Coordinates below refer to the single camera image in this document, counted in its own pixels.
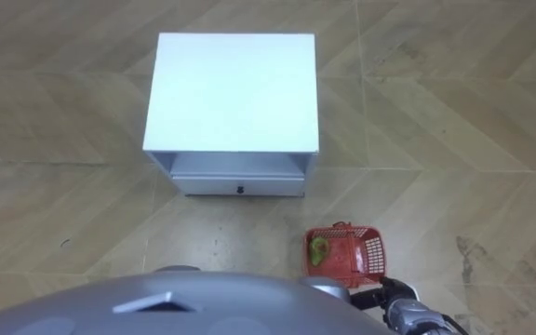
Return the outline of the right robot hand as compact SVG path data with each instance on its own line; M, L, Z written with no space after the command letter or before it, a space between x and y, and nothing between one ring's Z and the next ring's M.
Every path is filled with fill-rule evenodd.
M382 276L379 288L353 293L350 303L359 310L380 307L386 310L394 301L399 299L418 300L417 291L408 284L387 276Z

